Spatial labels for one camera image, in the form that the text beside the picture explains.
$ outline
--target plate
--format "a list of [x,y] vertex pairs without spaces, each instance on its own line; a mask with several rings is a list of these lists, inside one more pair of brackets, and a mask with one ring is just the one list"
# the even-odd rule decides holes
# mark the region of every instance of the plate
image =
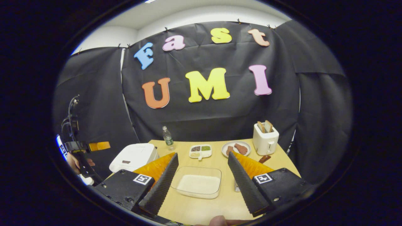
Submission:
[[234,147],[235,144],[240,144],[240,145],[242,145],[242,146],[244,146],[244,147],[247,148],[247,153],[246,153],[244,156],[247,156],[247,155],[250,154],[250,152],[251,152],[251,147],[250,147],[250,145],[249,145],[248,143],[243,142],[243,141],[235,140],[235,141],[230,141],[230,142],[228,142],[228,143],[226,143],[226,144],[223,145],[223,147],[222,147],[222,154],[223,154],[226,158],[229,157],[229,156],[226,155],[226,151],[228,150],[228,146],[233,146],[233,150],[234,150],[235,152],[239,153],[239,151],[237,150],[237,148]]
[[[193,148],[195,147],[198,147],[198,150],[192,151]],[[212,147],[209,144],[199,144],[190,147],[189,151],[190,158],[197,158],[198,160],[201,160],[202,158],[207,158],[210,157],[211,155],[212,155]]]

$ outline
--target water bottle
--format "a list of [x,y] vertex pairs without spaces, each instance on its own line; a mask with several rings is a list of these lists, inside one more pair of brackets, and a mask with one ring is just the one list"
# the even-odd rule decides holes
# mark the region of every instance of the water bottle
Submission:
[[169,150],[174,150],[172,135],[170,134],[170,132],[166,126],[163,126],[162,129],[163,129],[162,135],[163,135],[163,139],[166,142],[166,145],[170,146]]

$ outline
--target orange block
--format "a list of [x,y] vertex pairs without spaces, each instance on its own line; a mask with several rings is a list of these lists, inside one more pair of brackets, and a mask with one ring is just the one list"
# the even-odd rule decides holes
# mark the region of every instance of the orange block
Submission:
[[269,173],[274,171],[273,169],[269,168],[268,166],[257,162],[256,160],[253,160],[247,156],[244,156],[242,154],[239,154],[237,152],[232,152],[236,159],[240,162],[240,164],[243,166],[244,170],[246,171],[247,175],[252,179],[253,177],[257,175],[261,175],[264,173]]
[[160,176],[162,173],[165,171],[166,167],[168,166],[170,160],[173,158],[175,152],[172,152],[168,155],[165,155],[161,158],[158,158],[157,160],[154,160],[145,166],[142,166],[136,170],[134,170],[134,173],[139,173],[143,174],[149,177],[153,177],[155,179],[154,184],[152,187],[156,184],[156,182],[159,180]]
[[110,148],[110,144],[108,141],[106,142],[98,142],[98,143],[90,143],[88,144],[91,151],[98,151]]

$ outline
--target wooden table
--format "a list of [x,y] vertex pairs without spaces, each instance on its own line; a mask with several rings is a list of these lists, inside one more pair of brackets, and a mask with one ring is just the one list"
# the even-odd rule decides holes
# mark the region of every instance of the wooden table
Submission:
[[[251,153],[248,157],[259,160],[259,156],[254,149],[252,139],[240,140],[248,143],[251,147]],[[216,142],[174,142],[175,150],[169,151],[168,146],[163,140],[150,140],[149,143],[158,147],[157,151],[160,157],[177,152],[179,168],[182,166],[196,166],[217,168],[222,172],[221,187],[218,197],[215,199],[199,199],[179,194],[173,188],[170,188],[166,195],[158,215],[183,224],[204,224],[217,215],[223,215],[226,219],[252,220],[255,219],[248,212],[247,206],[240,192],[234,191],[234,177],[228,165],[226,158],[221,150],[222,146],[229,141]],[[190,147],[193,145],[209,144],[212,147],[212,156],[198,161],[196,158],[189,157]],[[283,151],[277,145],[276,151],[267,160],[265,165],[274,170],[287,168],[296,175],[300,176],[298,170]]]

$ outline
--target toaster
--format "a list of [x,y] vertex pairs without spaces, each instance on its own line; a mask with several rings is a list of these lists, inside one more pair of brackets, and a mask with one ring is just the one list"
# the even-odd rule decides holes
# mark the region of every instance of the toaster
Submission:
[[125,169],[134,171],[159,158],[153,144],[130,144],[115,157],[109,166],[113,173]]
[[254,124],[254,132],[252,142],[257,154],[267,155],[275,152],[276,145],[278,144],[279,132],[272,127],[272,132],[263,133],[258,128],[257,123]]

